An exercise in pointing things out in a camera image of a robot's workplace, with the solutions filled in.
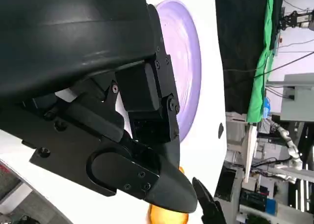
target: floor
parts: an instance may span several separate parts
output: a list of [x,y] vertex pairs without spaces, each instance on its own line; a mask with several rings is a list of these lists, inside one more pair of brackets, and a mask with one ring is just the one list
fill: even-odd
[[[0,169],[0,199],[10,192],[20,181],[14,175]],[[13,211],[11,217],[27,215],[40,224],[68,224],[56,211],[35,192]]]

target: cable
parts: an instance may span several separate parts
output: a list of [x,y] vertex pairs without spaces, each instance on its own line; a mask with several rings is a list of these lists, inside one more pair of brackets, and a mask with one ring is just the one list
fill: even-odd
[[254,78],[258,78],[258,77],[260,77],[260,76],[262,76],[262,75],[265,75],[265,74],[267,74],[267,73],[271,73],[271,72],[273,72],[273,71],[275,71],[275,70],[277,70],[277,69],[286,67],[286,66],[288,66],[288,65],[290,65],[290,64],[292,64],[292,63],[295,63],[295,62],[297,62],[297,61],[299,61],[299,60],[302,60],[302,59],[304,59],[304,58],[306,58],[306,57],[308,57],[308,56],[311,56],[311,55],[313,55],[313,54],[314,54],[314,51],[311,52],[311,53],[309,53],[309,54],[307,54],[307,55],[304,55],[304,56],[302,56],[302,57],[300,57],[300,58],[297,58],[297,59],[295,59],[295,60],[293,60],[293,61],[291,61],[291,62],[289,62],[289,63],[286,63],[286,64],[284,64],[284,65],[282,65],[282,66],[280,66],[280,67],[274,68],[274,69],[272,69],[272,70],[270,70],[270,71],[267,71],[267,72],[265,72],[265,73],[263,73],[263,74],[259,74],[259,75],[255,76]]
[[305,42],[296,42],[296,43],[291,43],[291,44],[286,45],[286,46],[280,46],[280,47],[278,47],[278,49],[283,48],[283,47],[293,46],[293,45],[302,45],[302,44],[310,43],[310,42],[312,42],[312,41],[314,41],[314,39],[309,40],[309,41],[305,41]]
[[258,68],[255,68],[255,69],[249,69],[249,70],[241,70],[241,69],[224,69],[223,71],[224,72],[227,72],[227,71],[233,71],[233,72],[242,72],[242,73],[247,73],[247,72],[255,72],[257,69],[259,68],[262,68],[261,67],[258,67]]
[[283,159],[283,160],[275,160],[275,161],[270,161],[270,162],[266,162],[266,163],[262,163],[262,164],[253,165],[252,167],[255,168],[255,167],[262,166],[262,165],[284,163],[284,162],[290,161],[291,159],[293,159],[292,156],[290,156],[287,159]]
[[293,60],[293,61],[291,61],[291,62],[289,62],[289,63],[286,63],[286,64],[284,64],[284,65],[282,65],[282,66],[280,66],[280,67],[274,68],[274,69],[272,69],[272,70],[270,70],[270,71],[264,72],[264,73],[262,73],[262,74],[258,74],[257,76],[254,76],[254,77],[249,77],[249,78],[246,78],[246,79],[242,79],[242,80],[237,81],[237,82],[235,82],[235,83],[233,83],[233,84],[227,85],[227,86],[225,87],[225,90],[228,89],[228,88],[230,88],[230,87],[232,87],[232,86],[238,85],[238,84],[240,84],[240,83],[242,83],[242,82],[246,82],[246,81],[249,81],[249,80],[251,80],[251,79],[258,78],[258,77],[260,77],[260,76],[264,76],[264,75],[266,75],[266,74],[268,74],[268,73],[271,73],[271,72],[273,72],[273,71],[275,71],[275,70],[278,70],[278,69],[280,69],[280,68],[284,68],[284,67],[286,67],[286,66],[288,66],[288,65],[290,65],[290,64],[292,64],[292,63],[295,63],[295,62],[297,62],[297,61],[299,61],[299,60],[302,60],[302,59],[304,59],[304,58],[306,58],[306,57],[308,57],[308,56],[311,56],[311,55],[313,55],[313,54],[314,54],[314,51],[311,52],[311,53],[309,53],[309,54],[307,54],[307,55],[304,55],[304,56],[302,56],[302,57],[300,57],[300,58],[297,58],[297,59],[295,59],[295,60]]
[[268,91],[270,91],[270,92],[272,92],[272,93],[276,93],[276,94],[278,94],[278,95],[280,95],[280,96],[283,96],[283,97],[287,97],[287,98],[289,98],[289,96],[288,96],[288,95],[284,95],[284,94],[282,94],[282,93],[280,93],[280,92],[278,92],[278,91],[276,91],[276,90],[272,89],[272,88],[271,88],[271,87],[269,87],[269,86],[268,86],[268,88],[266,88],[266,90],[268,90]]
[[283,1],[284,1],[285,3],[291,5],[292,7],[296,8],[296,9],[300,9],[300,10],[302,10],[302,11],[307,11],[306,9],[301,9],[301,8],[299,8],[299,7],[297,7],[297,6],[293,5],[293,4],[291,4],[290,2],[288,2],[288,1],[286,1],[286,0],[283,0]]
[[266,162],[267,160],[270,160],[270,159],[275,159],[275,161],[277,161],[277,159],[275,157],[271,157],[271,158],[267,158],[267,159],[264,159],[262,161],[259,161],[258,163],[255,163],[254,165],[252,165],[252,167],[256,167],[259,164],[264,163],[264,162]]
[[278,51],[278,53],[311,53],[313,51]]
[[266,87],[271,87],[271,88],[284,88],[284,87],[289,87],[289,86],[283,86],[283,85],[268,85]]
[[270,90],[270,89],[266,89],[266,90],[269,91],[269,92],[271,92],[271,93],[273,93],[274,95],[277,95],[277,96],[281,97],[281,98],[289,99],[289,97],[286,97],[286,96],[284,96],[284,95],[277,94],[276,92],[274,92],[274,91],[272,91],[272,90]]

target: black plastic cover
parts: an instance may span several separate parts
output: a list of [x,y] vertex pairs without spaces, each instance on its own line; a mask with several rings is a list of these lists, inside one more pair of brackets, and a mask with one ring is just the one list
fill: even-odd
[[155,53],[145,0],[0,0],[0,102]]

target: white table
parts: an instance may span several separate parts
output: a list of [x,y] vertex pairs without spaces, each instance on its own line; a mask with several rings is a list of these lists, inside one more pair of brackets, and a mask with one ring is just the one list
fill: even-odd
[[[163,0],[147,0],[158,4]],[[198,110],[190,132],[181,143],[181,166],[186,176],[200,179],[214,194],[226,155],[223,71],[218,46],[215,0],[180,0],[190,11],[202,52],[202,86]],[[224,125],[218,138],[219,124]],[[31,163],[33,150],[21,140],[0,132],[0,161],[40,193],[75,224],[146,223],[148,203],[123,192],[105,197]],[[189,215],[189,223],[202,223],[202,209]]]

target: white wall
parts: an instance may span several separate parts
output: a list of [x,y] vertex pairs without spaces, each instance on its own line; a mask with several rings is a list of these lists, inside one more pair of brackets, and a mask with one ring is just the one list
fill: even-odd
[[[313,2],[314,0],[287,0],[287,1],[302,9],[307,8],[311,10],[314,9]],[[283,6],[286,8],[286,12],[292,12],[296,10],[296,8],[291,7],[289,4],[286,4],[285,2],[283,3]],[[305,42],[314,39],[314,31],[301,28],[287,28],[285,31],[281,32],[281,37],[282,44],[280,44],[280,46],[289,45],[291,43]],[[273,68],[279,67],[285,63],[288,63],[292,60],[295,60],[307,54],[296,52],[314,51],[314,41],[303,45],[293,45],[290,47],[280,48],[278,51],[279,51],[278,55],[274,58]],[[314,73],[314,55],[272,72],[271,75],[269,76],[269,80],[282,81],[284,79],[285,74],[297,73]],[[283,90],[279,88],[277,89],[277,91],[282,93]],[[267,93],[267,96],[270,98],[271,111],[280,112],[281,98],[269,92]]]

